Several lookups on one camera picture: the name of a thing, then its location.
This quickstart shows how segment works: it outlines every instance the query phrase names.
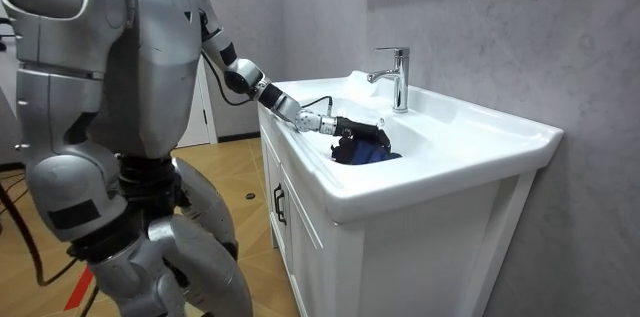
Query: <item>door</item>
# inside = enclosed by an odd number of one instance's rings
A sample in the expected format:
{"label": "door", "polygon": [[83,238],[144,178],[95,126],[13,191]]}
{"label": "door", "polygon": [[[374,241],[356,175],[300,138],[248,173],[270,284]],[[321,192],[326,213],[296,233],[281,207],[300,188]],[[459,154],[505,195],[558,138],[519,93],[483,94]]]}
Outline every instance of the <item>door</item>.
{"label": "door", "polygon": [[202,61],[200,61],[198,64],[196,87],[193,91],[193,104],[191,105],[189,125],[182,139],[178,142],[178,147],[217,142],[212,119],[213,114],[211,113],[211,108],[206,107],[207,105],[211,106],[211,102],[209,101],[209,91],[207,90],[206,74]]}
{"label": "door", "polygon": [[280,174],[280,160],[276,155],[276,151],[271,144],[266,135],[263,135],[263,141],[265,144],[265,166],[267,169],[265,170],[265,174],[267,174],[267,203],[269,207],[269,221],[273,226],[276,240],[278,242],[278,247],[280,248],[280,253],[282,253],[282,258],[285,259],[286,263],[286,255],[287,255],[287,215],[285,211],[285,201],[287,198],[287,194],[284,190],[284,186],[281,179]]}
{"label": "door", "polygon": [[300,197],[291,185],[288,176],[284,176],[288,193],[289,229],[291,234],[291,284],[298,301],[302,317],[324,316],[322,244],[315,237]]}

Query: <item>faucet handle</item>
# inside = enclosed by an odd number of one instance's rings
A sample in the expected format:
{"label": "faucet handle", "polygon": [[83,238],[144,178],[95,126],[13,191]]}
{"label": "faucet handle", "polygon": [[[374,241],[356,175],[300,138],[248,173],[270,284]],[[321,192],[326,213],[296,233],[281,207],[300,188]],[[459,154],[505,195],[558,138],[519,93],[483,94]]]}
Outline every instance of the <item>faucet handle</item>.
{"label": "faucet handle", "polygon": [[409,54],[411,53],[411,48],[409,47],[378,47],[375,50],[376,51],[393,50],[396,58],[409,57]]}

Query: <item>baseboard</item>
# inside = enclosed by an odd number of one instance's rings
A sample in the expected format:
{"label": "baseboard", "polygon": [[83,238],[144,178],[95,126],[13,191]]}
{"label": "baseboard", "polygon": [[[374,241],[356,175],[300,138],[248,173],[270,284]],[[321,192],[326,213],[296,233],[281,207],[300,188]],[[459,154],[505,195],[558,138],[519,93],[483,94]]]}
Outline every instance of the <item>baseboard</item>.
{"label": "baseboard", "polygon": [[24,169],[24,164],[20,162],[0,164],[0,172],[8,172]]}
{"label": "baseboard", "polygon": [[242,134],[231,135],[231,136],[218,137],[218,142],[219,143],[233,142],[233,141],[240,141],[243,139],[252,139],[252,138],[258,138],[258,137],[260,137],[260,132],[249,132],[249,133],[242,133]]}

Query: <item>dark blue cloth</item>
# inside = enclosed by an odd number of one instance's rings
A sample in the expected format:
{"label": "dark blue cloth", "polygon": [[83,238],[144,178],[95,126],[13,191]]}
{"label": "dark blue cloth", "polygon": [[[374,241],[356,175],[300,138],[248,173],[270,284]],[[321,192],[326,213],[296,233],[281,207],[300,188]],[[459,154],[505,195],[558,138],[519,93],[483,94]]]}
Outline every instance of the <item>dark blue cloth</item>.
{"label": "dark blue cloth", "polygon": [[352,165],[363,165],[400,158],[397,153],[387,152],[384,148],[363,141],[356,141],[356,150],[351,160]]}

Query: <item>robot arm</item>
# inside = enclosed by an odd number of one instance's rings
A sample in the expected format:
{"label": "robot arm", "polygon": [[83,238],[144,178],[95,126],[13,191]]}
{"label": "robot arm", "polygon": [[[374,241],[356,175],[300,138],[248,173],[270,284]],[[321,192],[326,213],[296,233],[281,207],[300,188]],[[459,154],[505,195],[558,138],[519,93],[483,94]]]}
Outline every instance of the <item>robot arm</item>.
{"label": "robot arm", "polygon": [[202,25],[204,55],[224,71],[225,84],[238,94],[245,94],[260,102],[282,120],[292,123],[301,132],[314,131],[332,136],[357,134],[379,139],[383,133],[376,126],[366,125],[343,117],[320,115],[303,109],[300,103],[274,86],[250,60],[239,58],[233,42],[224,33],[210,0],[198,0]]}

